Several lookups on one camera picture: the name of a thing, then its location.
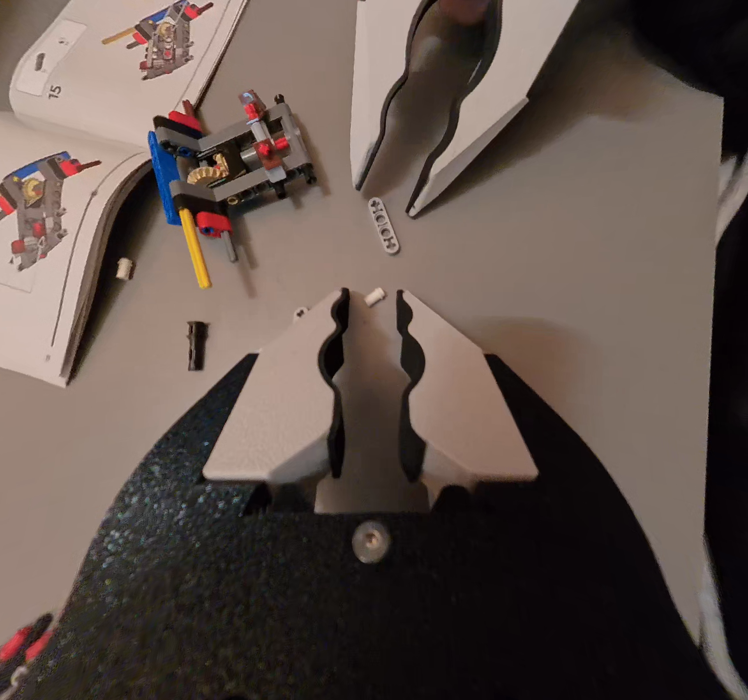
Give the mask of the open instruction booklet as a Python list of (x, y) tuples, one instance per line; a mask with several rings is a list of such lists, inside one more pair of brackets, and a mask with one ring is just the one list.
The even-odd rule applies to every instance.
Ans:
[(198, 104), (249, 0), (70, 0), (1, 128), (1, 364), (64, 387), (153, 117)]

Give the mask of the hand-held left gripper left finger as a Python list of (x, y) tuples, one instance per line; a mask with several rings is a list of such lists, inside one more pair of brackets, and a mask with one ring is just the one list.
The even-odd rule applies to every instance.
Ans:
[(350, 292), (325, 296), (254, 356), (248, 377), (203, 466), (210, 482), (294, 486), (316, 499), (337, 479), (345, 453), (342, 398), (334, 377), (344, 362)]

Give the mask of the lego chassis assembly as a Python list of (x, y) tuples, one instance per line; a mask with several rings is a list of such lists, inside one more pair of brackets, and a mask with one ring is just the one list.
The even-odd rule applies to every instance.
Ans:
[(285, 199), (296, 181), (317, 183), (302, 132), (283, 95), (266, 106), (255, 90), (238, 97), (241, 121), (207, 133), (194, 107), (153, 118), (147, 137), (151, 164), (169, 225), (182, 230), (198, 286), (212, 281), (201, 240), (223, 242), (231, 262), (238, 255), (232, 214), (274, 195)]

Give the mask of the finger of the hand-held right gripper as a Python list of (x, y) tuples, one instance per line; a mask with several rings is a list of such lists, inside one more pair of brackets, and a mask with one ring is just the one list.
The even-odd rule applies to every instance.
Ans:
[(427, 156), (406, 212), (415, 217), (476, 159), (528, 102), (580, 0), (491, 0), (484, 51)]
[(351, 179), (363, 189), (387, 131), (390, 105), (405, 85), (413, 41), (437, 0), (358, 0), (351, 97)]

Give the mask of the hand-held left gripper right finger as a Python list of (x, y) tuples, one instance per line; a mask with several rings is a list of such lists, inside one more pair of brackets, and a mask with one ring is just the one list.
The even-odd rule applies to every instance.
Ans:
[(480, 347), (407, 290), (397, 292), (402, 395), (398, 449), (435, 506), (444, 489), (530, 482), (538, 468)]

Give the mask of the pile of loose lego pieces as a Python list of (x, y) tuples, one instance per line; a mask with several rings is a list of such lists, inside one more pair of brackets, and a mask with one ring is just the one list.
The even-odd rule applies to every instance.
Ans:
[(46, 612), (18, 629), (1, 647), (1, 699), (11, 698), (46, 649), (58, 614)]

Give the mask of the person's right forearm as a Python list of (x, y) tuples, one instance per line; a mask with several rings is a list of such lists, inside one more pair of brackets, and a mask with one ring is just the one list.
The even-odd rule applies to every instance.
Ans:
[(747, 146), (747, 0), (631, 0), (642, 35), (724, 99), (723, 151)]

